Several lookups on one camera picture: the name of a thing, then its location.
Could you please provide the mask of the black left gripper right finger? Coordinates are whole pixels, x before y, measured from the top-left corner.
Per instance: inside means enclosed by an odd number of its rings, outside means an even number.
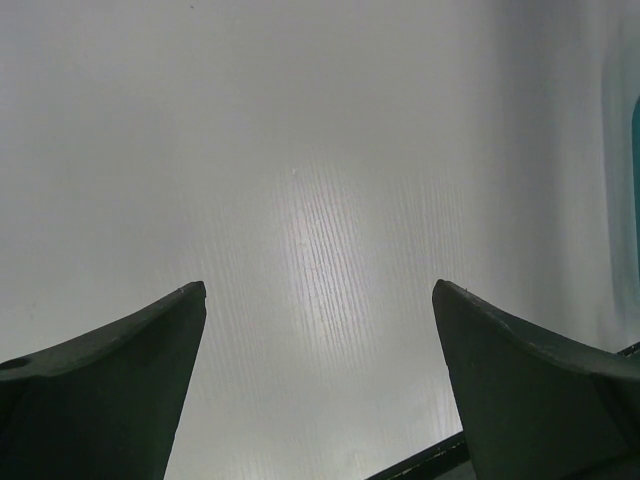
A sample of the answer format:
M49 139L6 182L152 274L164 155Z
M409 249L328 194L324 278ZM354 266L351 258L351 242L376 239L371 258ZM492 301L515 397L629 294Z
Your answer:
M638 478L638 345L585 345L445 280L432 304L477 478Z

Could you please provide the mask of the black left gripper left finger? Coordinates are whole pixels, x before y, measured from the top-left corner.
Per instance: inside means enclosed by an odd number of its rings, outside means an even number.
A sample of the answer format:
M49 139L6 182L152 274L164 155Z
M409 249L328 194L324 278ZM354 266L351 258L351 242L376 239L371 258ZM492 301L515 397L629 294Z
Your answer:
M1 365L4 479L162 479L206 320L190 282Z

